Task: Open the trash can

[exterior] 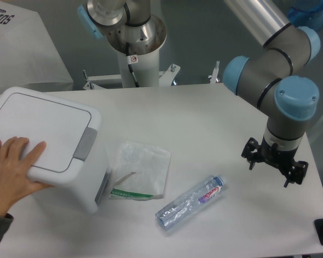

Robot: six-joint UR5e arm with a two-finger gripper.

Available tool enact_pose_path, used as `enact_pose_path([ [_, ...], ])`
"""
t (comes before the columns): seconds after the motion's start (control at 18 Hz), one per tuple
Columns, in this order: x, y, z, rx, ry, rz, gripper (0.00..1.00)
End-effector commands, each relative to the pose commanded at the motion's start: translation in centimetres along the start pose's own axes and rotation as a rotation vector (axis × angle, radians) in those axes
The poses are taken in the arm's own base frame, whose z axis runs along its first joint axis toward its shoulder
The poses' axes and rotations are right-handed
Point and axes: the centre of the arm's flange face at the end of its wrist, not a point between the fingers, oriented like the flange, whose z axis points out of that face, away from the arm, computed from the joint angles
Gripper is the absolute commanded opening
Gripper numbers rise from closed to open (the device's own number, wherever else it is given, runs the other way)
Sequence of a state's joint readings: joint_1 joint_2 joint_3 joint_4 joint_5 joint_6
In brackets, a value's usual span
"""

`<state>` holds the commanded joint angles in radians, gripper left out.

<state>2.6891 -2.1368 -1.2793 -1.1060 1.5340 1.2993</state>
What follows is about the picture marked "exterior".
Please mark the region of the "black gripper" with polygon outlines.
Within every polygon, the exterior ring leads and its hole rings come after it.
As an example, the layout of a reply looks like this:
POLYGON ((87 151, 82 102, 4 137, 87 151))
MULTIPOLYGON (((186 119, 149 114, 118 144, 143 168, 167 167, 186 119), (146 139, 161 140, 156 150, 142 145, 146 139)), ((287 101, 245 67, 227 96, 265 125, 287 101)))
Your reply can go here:
POLYGON ((261 145, 256 139, 250 138, 241 156, 248 161, 249 170, 252 170, 256 163, 266 163, 279 169, 286 178, 284 183, 286 188, 289 184, 301 185, 307 173, 308 162, 295 161, 296 151, 296 140, 264 136, 261 145))

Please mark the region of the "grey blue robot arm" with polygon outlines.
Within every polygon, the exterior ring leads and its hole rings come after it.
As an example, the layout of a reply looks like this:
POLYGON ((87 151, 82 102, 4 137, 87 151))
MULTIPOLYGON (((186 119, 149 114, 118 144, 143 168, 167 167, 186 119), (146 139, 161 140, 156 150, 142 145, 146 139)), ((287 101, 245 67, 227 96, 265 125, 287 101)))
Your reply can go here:
POLYGON ((264 48, 255 60, 235 57, 223 73, 224 85, 268 118, 262 141, 250 138, 242 156, 251 166, 275 167, 286 184, 302 184, 308 164, 294 156, 317 109, 319 89, 296 73, 318 54, 319 36, 292 25, 272 1, 227 5, 264 48))

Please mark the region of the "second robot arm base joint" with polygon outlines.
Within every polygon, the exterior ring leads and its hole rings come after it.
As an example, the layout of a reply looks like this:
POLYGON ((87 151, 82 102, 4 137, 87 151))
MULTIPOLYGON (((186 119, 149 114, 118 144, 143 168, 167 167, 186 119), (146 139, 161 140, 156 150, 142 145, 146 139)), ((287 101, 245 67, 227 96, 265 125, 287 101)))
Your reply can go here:
POLYGON ((151 1, 86 1, 77 8, 78 18, 95 39, 107 38, 118 52, 145 55, 166 41, 163 21, 151 13, 151 1))

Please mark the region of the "person's bare hand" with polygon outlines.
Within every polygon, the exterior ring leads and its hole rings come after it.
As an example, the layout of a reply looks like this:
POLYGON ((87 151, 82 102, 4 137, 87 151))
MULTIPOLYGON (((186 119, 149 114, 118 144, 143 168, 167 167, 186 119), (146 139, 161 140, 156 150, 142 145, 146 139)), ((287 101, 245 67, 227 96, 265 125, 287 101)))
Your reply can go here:
POLYGON ((10 207, 22 198, 49 188, 50 185, 33 182, 27 172, 46 148, 46 142, 38 143, 26 157, 20 158, 28 138, 13 137, 5 143, 0 141, 0 217, 5 217, 10 207))

